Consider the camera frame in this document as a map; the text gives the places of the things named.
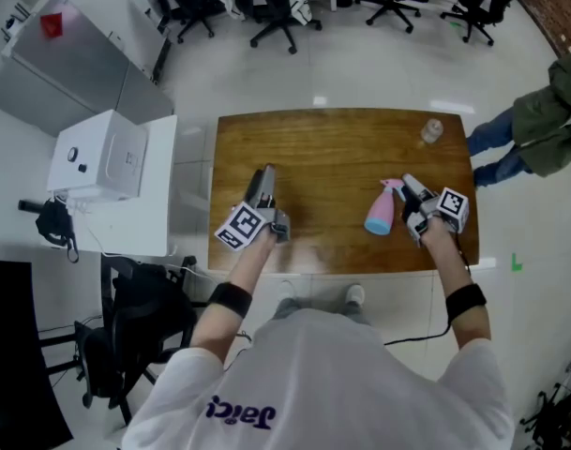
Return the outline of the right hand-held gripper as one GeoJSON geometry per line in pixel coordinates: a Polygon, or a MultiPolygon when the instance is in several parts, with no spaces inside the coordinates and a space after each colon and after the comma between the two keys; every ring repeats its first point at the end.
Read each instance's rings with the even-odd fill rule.
{"type": "Polygon", "coordinates": [[[442,194],[433,192],[409,173],[404,173],[401,180],[404,185],[398,188],[398,194],[404,203],[403,222],[418,246],[428,229],[428,220],[433,217],[440,218],[449,232],[463,232],[469,216],[466,196],[448,187],[442,194]]]}

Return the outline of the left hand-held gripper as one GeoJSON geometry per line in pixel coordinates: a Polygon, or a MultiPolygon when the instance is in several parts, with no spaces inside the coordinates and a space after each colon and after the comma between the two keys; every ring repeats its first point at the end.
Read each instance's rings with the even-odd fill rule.
{"type": "Polygon", "coordinates": [[[248,184],[245,201],[240,202],[215,231],[214,236],[219,242],[231,251],[239,251],[248,247],[265,227],[277,236],[278,244],[290,240],[290,219],[274,207],[275,182],[276,170],[272,164],[255,171],[248,184]]]}

